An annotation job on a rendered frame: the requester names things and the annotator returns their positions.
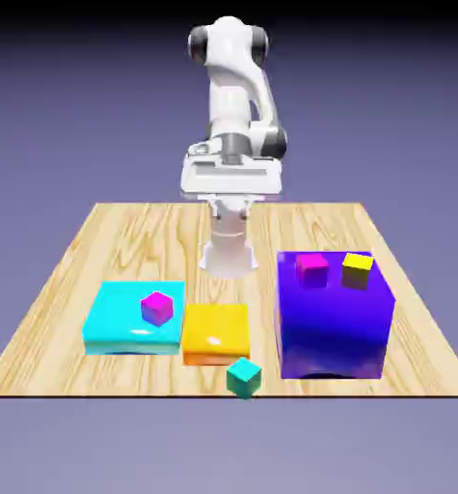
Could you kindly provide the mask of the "small magenta cube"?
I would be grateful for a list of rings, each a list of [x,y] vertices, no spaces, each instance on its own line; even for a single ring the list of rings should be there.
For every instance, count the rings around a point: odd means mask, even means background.
[[[141,313],[145,322],[160,327],[173,317],[174,300],[163,292],[154,291],[141,300]]]
[[[305,288],[327,286],[329,263],[322,254],[300,253],[296,256],[296,276]]]

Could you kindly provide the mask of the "small teal cube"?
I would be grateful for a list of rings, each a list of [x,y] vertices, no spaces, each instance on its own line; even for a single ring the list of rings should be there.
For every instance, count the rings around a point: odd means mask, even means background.
[[[248,399],[261,385],[262,368],[245,357],[227,369],[227,389],[239,398]]]

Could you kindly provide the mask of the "large orange box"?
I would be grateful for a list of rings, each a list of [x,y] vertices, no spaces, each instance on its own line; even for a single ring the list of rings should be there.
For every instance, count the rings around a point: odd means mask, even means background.
[[[250,358],[249,310],[245,304],[189,304],[182,359],[188,366],[230,365]]]

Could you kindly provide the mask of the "large cyan box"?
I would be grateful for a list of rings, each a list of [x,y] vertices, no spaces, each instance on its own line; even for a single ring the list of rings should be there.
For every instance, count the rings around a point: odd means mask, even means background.
[[[145,322],[141,300],[160,291],[174,300],[174,315],[160,327]],[[183,281],[107,281],[101,284],[82,329],[88,355],[176,355],[185,308]]]

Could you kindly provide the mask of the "large blue box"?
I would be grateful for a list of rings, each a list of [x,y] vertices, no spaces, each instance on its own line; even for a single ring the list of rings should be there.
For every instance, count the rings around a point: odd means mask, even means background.
[[[309,288],[296,273],[299,251],[277,254],[275,334],[283,379],[379,379],[395,297],[374,262],[365,289],[341,283],[345,251],[321,251],[327,284]]]

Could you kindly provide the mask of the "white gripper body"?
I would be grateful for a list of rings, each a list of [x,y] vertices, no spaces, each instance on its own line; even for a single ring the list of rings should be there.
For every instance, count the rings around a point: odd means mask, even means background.
[[[242,156],[238,165],[223,164],[219,154],[186,156],[180,188],[188,195],[275,196],[282,192],[282,163]]]

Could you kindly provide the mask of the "small yellow cube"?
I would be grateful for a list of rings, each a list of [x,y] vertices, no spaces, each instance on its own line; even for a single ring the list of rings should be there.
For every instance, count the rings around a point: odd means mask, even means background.
[[[347,253],[342,263],[341,284],[346,288],[366,290],[373,257]]]

